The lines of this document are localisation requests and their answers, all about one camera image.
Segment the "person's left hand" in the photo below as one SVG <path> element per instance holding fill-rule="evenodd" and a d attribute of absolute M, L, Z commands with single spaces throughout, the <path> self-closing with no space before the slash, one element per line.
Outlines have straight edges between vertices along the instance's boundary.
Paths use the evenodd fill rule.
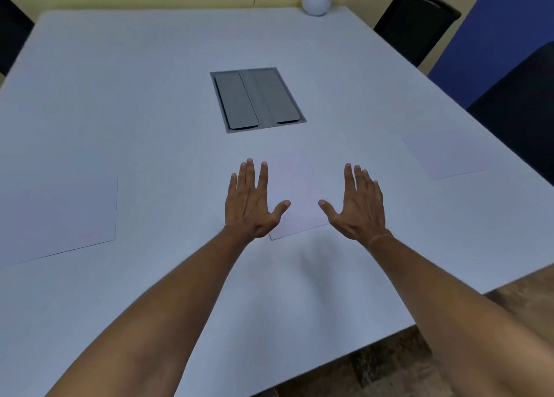
<path fill-rule="evenodd" d="M 237 176 L 236 194 L 233 198 L 228 198 L 227 193 L 225 200 L 225 226 L 235 227 L 250 241 L 262 238 L 275 228 L 271 226 L 269 217 L 273 211 L 270 211 L 267 204 L 267 162 L 261 163 L 259 174 L 255 169 L 255 189 L 252 191 L 247 191 L 245 187 L 246 161 L 240 164 Z"/>

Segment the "person's right hand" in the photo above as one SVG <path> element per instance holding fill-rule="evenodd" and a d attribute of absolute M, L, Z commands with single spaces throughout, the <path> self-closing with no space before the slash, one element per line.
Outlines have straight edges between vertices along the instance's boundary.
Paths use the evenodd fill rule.
<path fill-rule="evenodd" d="M 331 225 L 348 239 L 359 242 L 364 247 L 382 237 L 392 237 L 385 226 L 384 206 L 375 206 L 373 202 L 373 181 L 368 174 L 368 196 L 356 194 L 354 167 L 347 163 L 344 167 L 343 207 L 340 219 Z"/>

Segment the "person's left forearm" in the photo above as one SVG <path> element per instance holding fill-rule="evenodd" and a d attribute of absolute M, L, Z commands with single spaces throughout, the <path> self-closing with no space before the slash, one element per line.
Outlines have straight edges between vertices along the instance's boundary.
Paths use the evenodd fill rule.
<path fill-rule="evenodd" d="M 225 280 L 253 239 L 254 229 L 226 225 L 111 322 L 45 397 L 174 397 Z"/>

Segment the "person's right forearm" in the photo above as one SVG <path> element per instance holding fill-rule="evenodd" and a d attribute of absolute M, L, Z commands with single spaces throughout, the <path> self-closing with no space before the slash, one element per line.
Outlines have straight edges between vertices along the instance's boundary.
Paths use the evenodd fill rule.
<path fill-rule="evenodd" d="M 392 235 L 360 243 L 391 281 L 460 397 L 554 397 L 554 347 Z"/>

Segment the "white paper sheet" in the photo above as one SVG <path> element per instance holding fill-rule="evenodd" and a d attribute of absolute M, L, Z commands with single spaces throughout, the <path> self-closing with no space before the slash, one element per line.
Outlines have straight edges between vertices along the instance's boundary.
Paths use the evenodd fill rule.
<path fill-rule="evenodd" d="M 0 268 L 116 238 L 116 175 L 0 192 Z"/>
<path fill-rule="evenodd" d="M 488 170 L 494 160 L 482 142 L 461 129 L 429 130 L 402 140 L 431 179 Z"/>
<path fill-rule="evenodd" d="M 271 240 L 327 225 L 328 218 L 319 200 L 341 201 L 342 167 L 328 162 L 327 156 L 308 147 L 289 146 L 268 150 L 262 157 L 269 168 L 267 203 L 269 209 L 291 202 L 280 223 L 269 234 Z"/>

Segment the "black mesh chair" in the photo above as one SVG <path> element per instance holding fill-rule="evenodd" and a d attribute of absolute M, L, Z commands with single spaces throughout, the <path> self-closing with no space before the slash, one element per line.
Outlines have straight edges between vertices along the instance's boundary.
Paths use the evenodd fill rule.
<path fill-rule="evenodd" d="M 419 67 L 461 12 L 442 0 L 393 0 L 374 30 Z"/>

